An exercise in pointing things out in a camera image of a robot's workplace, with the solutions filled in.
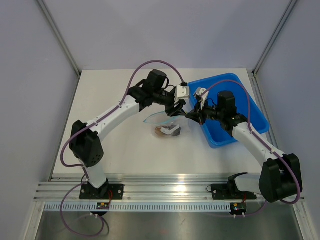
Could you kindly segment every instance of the black wire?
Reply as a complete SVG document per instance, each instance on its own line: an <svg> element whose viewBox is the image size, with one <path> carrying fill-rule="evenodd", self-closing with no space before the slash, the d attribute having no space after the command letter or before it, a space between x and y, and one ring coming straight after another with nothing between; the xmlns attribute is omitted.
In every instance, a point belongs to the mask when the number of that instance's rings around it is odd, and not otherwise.
<svg viewBox="0 0 320 240"><path fill-rule="evenodd" d="M175 86L173 86L173 85L168 85L165 89L167 89L168 87L173 87L173 88L175 88Z"/></svg>
<svg viewBox="0 0 320 240"><path fill-rule="evenodd" d="M208 193L212 193L212 189L211 189L211 191L209 191L209 190L208 190L208 187L211 188L211 186L209 185L209 186L207 186L207 187L205 188L205 190L206 190Z"/></svg>
<svg viewBox="0 0 320 240"><path fill-rule="evenodd" d="M208 98L208 100L211 100L211 101L212 101L212 104L213 104L214 106L217 106L217 104L215 104L215 102L214 102L214 100L213 100L212 98Z"/></svg>
<svg viewBox="0 0 320 240"><path fill-rule="evenodd" d="M167 87L169 87L169 84L170 84L170 80L168 77L166 77L166 86L164 89L167 89Z"/></svg>

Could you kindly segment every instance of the blue plastic tray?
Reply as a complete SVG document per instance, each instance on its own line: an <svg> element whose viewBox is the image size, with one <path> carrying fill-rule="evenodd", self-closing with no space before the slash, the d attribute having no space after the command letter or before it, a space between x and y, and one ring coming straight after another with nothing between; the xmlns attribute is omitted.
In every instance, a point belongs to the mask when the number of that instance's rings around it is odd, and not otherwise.
<svg viewBox="0 0 320 240"><path fill-rule="evenodd" d="M237 75L233 73L226 73L223 75L212 76L209 78L197 80L188 83L190 87L190 104L192 107L195 106L197 100L193 96L198 87L209 88L212 84L217 83L222 80L234 80L241 83ZM240 114L248 117L248 101L247 96L244 90L237 84L233 82L223 82L215 86L209 91L207 99L213 99L214 103L218 103L218 93L221 91L231 91L235 96L235 105L237 111ZM260 111L258 106L255 104L253 99L250 97L250 107L251 107L251 123L254 128L260 133L263 134L269 130L269 123L263 113ZM214 120L207 120L204 125L201 126L203 133L210 145L211 148L219 148L231 143L236 142L236 140L229 136L229 134L224 131L220 123Z"/></svg>

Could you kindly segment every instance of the white wall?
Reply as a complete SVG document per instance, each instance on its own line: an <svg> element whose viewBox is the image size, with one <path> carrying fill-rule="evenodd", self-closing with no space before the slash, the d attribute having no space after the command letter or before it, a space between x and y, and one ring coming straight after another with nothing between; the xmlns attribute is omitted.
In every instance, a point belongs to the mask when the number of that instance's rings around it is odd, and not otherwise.
<svg viewBox="0 0 320 240"><path fill-rule="evenodd" d="M279 146L300 158L304 195L320 231L320 1L297 4L258 73Z"/></svg>
<svg viewBox="0 0 320 240"><path fill-rule="evenodd" d="M0 239L17 240L77 79L34 1L1 0L0 33Z"/></svg>
<svg viewBox="0 0 320 240"><path fill-rule="evenodd" d="M252 69L289 1L45 0L81 69Z"/></svg>

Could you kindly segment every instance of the metal frame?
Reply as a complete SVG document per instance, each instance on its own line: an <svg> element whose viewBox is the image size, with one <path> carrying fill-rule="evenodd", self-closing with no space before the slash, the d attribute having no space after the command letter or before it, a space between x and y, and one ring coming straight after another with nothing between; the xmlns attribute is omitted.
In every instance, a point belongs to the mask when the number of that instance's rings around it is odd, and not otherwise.
<svg viewBox="0 0 320 240"><path fill-rule="evenodd" d="M295 9L297 3L299 0L290 0L288 6L286 7L278 25L276 26L275 30L272 33L272 36L267 43L265 49L262 52L261 57L259 58L257 64L255 65L253 69L253 75L256 76L261 69L261 66L263 65L264 61L266 60L267 56L269 55L271 49L273 48L275 42L277 41L281 31L283 30L284 26L286 25L290 15L292 14L293 10Z"/></svg>
<svg viewBox="0 0 320 240"><path fill-rule="evenodd" d="M68 59L68 61L70 62L75 74L77 75L78 78L80 78L81 76L81 70L78 67L74 57L72 56L65 40L63 39L57 24L55 23L52 14L50 13L46 3L44 0L35 0L35 3L38 5L38 7L40 8L41 12L43 13L43 16L45 17L46 21L48 22L50 28L53 31L53 34L56 38L56 40L58 41L59 45L62 48L62 51L64 52L66 58Z"/></svg>

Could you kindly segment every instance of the purple cable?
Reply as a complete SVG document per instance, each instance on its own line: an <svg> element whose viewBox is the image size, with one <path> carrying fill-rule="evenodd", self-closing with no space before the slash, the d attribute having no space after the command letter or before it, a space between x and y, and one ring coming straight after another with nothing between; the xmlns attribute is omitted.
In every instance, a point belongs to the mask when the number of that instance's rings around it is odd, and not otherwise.
<svg viewBox="0 0 320 240"><path fill-rule="evenodd" d="M60 204L60 216L61 216L61 220L62 220L63 225L64 225L65 228L68 229L71 233L73 233L73 234L75 234L75 235L78 235L78 236L80 236L80 237L84 237L84 238L95 238L95 237L99 236L99 235L102 233L102 231L104 230L104 226L105 226L105 222L104 222L104 221L105 221L105 220L104 220L103 217L97 215L97 217L98 217L98 218L101 220L101 222L102 222L101 229L100 229L97 233L95 233L95 234L93 234L93 235L87 235L87 234L82 234L82 233L79 233L79 232L74 231L73 229L71 229L71 228L68 226L66 220L64 219L64 215L63 215L63 211L62 211L64 202L65 202L67 196L68 196L74 189L76 189L76 188L78 188L78 187L80 187L80 186L82 186L82 185L84 185L84 184L86 184L86 182L82 182L82 183L74 186L74 187L71 188L71 189L67 192L67 194L63 197L63 199L62 199L62 201L61 201L61 204Z"/></svg>
<svg viewBox="0 0 320 240"><path fill-rule="evenodd" d="M295 175L295 173L291 170L291 168L289 167L289 165L286 163L286 161L276 152L272 151L272 148L263 140L261 139L253 130L252 130L252 127L251 127L251 122L250 122L250 119L251 119L251 106L250 106L250 96L249 96L249 93L247 92L247 90L245 89L245 87L240 84L239 82L237 81L234 81L234 80L229 80L229 79L226 79L226 80L221 80L221 81L218 81L216 82L215 84L213 84L212 86L210 86L207 90L205 90L201 95L200 97L202 97L206 92L208 92L210 89L214 88L215 86L217 86L218 84L221 84L221 83L225 83L225 82L231 82L231 83L235 83L237 85L239 85L245 92L246 94L246 98L247 98L247 101L248 101L248 128L250 130L250 132L252 133L252 135L255 136L256 139L258 139L258 141L264 145L273 155L275 155L282 163L283 165L287 168L287 170L289 171L291 177L293 178L293 181L295 183L295 186L296 186L296 191L297 191L297 194L296 194L296 197L295 197L295 200L294 201L285 201L285 200L280 200L282 203L285 203L285 204L290 204L290 205L293 205L293 204L296 204L299 199L300 199L300 196L301 196L301 189L300 189L300 185L299 185L299 182L298 182L298 179Z"/></svg>
<svg viewBox="0 0 320 240"><path fill-rule="evenodd" d="M124 95L123 95L123 97L122 97L122 100L120 101L119 105L117 105L116 107L114 107L114 109L112 109L112 110L111 110L110 112L108 112L106 115L104 115L104 116L102 116L100 119L98 119L98 120L96 121L97 124L100 123L101 121L103 121L104 119L106 119L107 117L109 117L112 113L114 113L114 112L124 103L124 101L125 101L125 99L126 99L126 96L127 96L127 94L128 94L128 91L129 91L129 89L130 89L131 83L132 83L132 81L134 80L134 77L135 77L135 75L137 74L137 72L138 72L141 68L143 68L145 65L153 64L153 63L160 63L160 64L164 64L164 65L169 66L170 68L172 68L172 69L178 74L181 82L182 82L182 83L185 83L185 81L184 81L183 77L181 76L180 72L179 72L174 66L172 66L170 63L168 63L168 62L166 62L166 61L161 61L161 60L151 60L151 61L147 61L147 62L141 64L140 66L138 66L138 68L133 72L133 74L132 74L132 76L131 76L131 78L130 78L130 80L129 80L128 86L127 86L127 88L126 88L126 90L125 90L125 93L124 93ZM95 123L92 123L91 125L86 126L84 129L78 131L76 134L74 134L72 137L70 137L68 141L65 142L65 144L63 145L63 147L62 147L62 149L61 149L61 153L60 153L60 161L61 161L61 163L62 163L63 166L65 166L66 168L83 167L82 164L73 164L73 165L68 165L68 164L66 164L66 163L65 163L65 160L64 160L64 154L65 154L65 151L66 151L68 145L70 144L70 142L71 142L73 139L75 139L77 136L79 136L80 134L82 134L82 133L85 132L86 130L92 128L94 125L95 125Z"/></svg>

